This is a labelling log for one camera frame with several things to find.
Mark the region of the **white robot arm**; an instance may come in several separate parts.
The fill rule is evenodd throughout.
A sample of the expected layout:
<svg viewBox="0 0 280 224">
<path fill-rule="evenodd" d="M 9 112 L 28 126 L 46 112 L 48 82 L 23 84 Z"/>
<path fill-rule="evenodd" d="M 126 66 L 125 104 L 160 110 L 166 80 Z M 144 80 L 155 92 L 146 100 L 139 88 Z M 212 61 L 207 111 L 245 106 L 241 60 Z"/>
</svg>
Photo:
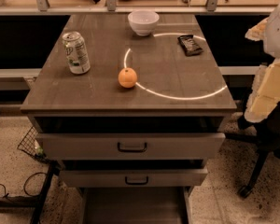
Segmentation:
<svg viewBox="0 0 280 224">
<path fill-rule="evenodd" d="M 245 119 L 261 122 L 268 118 L 280 102 L 280 4 L 268 18 L 249 29 L 245 37 L 262 40 L 264 51 L 274 57 L 271 64 L 259 67 L 245 105 Z"/>
</svg>

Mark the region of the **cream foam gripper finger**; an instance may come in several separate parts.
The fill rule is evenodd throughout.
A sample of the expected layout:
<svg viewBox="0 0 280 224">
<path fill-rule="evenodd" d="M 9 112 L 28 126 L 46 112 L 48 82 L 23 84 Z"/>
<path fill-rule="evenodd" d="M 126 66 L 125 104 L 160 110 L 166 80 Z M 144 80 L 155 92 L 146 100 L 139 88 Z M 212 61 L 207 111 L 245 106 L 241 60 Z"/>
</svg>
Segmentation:
<svg viewBox="0 0 280 224">
<path fill-rule="evenodd" d="M 261 122 L 280 102 L 280 59 L 270 65 L 261 65 L 255 74 L 252 92 L 248 97 L 244 117 L 247 121 Z"/>
</svg>

